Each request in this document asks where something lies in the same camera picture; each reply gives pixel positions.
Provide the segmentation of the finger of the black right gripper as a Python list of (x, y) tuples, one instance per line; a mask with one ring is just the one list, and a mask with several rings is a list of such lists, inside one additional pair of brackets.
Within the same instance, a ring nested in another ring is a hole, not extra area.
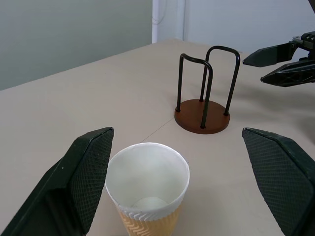
[(260, 81), (279, 87), (315, 83), (315, 59), (304, 59), (285, 64), (261, 77)]
[(243, 60), (244, 65), (266, 67), (280, 62), (289, 61), (295, 53), (294, 43), (262, 48), (250, 54)]

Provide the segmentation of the paper cup with tan sleeve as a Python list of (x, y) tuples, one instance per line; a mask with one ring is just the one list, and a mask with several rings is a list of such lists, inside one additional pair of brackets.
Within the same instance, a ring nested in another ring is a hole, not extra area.
[(177, 151), (139, 143), (112, 157), (105, 187), (129, 236), (172, 236), (189, 179)]

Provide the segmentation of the white wall conduit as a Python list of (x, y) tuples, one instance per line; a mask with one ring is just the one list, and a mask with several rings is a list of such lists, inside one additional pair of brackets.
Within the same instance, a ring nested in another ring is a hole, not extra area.
[(152, 0), (152, 43), (158, 41), (158, 28), (167, 9), (167, 0)]

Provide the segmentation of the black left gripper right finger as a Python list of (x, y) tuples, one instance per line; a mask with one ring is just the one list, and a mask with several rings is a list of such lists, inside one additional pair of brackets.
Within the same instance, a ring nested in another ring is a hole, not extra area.
[(285, 236), (315, 236), (315, 161), (291, 138), (244, 128), (259, 191)]

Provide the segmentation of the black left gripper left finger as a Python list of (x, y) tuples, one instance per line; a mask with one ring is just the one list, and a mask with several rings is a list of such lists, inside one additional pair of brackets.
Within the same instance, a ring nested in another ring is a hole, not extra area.
[(112, 127), (78, 137), (1, 236), (86, 236), (105, 185), (113, 138)]

